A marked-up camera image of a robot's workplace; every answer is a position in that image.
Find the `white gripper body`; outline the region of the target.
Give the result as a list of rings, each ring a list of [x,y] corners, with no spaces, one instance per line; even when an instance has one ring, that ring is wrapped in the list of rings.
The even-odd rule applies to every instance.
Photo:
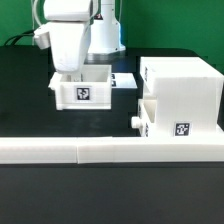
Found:
[[[91,41],[88,22],[50,22],[49,37],[53,64],[58,73],[78,73]]]

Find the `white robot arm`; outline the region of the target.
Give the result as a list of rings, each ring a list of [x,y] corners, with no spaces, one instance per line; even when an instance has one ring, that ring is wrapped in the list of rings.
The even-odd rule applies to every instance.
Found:
[[[115,0],[45,0],[44,16],[58,73],[79,72],[88,54],[126,50]]]

